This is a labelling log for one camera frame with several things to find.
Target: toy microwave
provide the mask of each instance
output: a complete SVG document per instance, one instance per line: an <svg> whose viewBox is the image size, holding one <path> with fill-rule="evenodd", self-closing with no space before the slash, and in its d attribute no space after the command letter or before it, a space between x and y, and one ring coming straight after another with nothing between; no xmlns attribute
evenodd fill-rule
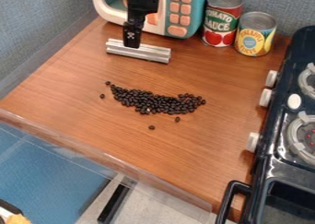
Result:
<svg viewBox="0 0 315 224"><path fill-rule="evenodd" d="M190 38L204 17L205 0L159 0L158 12L146 16L144 31L174 38ZM99 15L122 25L127 19L127 0L93 0Z"/></svg>

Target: pile of black beans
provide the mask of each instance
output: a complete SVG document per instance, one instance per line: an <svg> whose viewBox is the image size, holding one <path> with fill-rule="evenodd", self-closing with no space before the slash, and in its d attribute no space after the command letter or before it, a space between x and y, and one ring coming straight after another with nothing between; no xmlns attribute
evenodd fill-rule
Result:
<svg viewBox="0 0 315 224"><path fill-rule="evenodd" d="M186 114L194 112L199 106L205 105L206 101L201 96L193 94L181 94L176 97L155 95L151 91L140 89L127 89L117 87L109 82L114 99L121 102L123 106L135 107L135 111L144 115L150 113Z"/></svg>

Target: red can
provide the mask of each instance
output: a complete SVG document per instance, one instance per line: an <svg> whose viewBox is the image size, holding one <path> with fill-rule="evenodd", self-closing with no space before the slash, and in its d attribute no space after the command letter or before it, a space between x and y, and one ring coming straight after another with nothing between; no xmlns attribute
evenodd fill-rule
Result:
<svg viewBox="0 0 315 224"><path fill-rule="evenodd" d="M215 47L234 43L242 0L207 0L203 41Z"/></svg>

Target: gray wall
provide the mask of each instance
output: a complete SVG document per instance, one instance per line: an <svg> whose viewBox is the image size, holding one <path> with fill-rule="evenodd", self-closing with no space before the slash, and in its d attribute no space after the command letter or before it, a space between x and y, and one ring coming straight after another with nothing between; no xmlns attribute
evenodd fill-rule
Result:
<svg viewBox="0 0 315 224"><path fill-rule="evenodd" d="M91 8L91 0L0 0L0 81Z"/></svg>
<svg viewBox="0 0 315 224"><path fill-rule="evenodd" d="M297 29L315 25L315 0L244 0L245 12L263 11L272 14L278 33L291 36Z"/></svg>

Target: oven door handle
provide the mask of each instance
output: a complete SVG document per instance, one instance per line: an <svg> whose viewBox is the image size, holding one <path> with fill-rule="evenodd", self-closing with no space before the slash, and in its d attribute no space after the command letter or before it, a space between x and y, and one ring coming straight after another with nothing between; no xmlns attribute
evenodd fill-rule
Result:
<svg viewBox="0 0 315 224"><path fill-rule="evenodd" d="M216 224L226 223L233 198L237 194L248 196L251 194L251 187L246 183L241 183L238 181L232 181L228 184L220 210L216 217Z"/></svg>

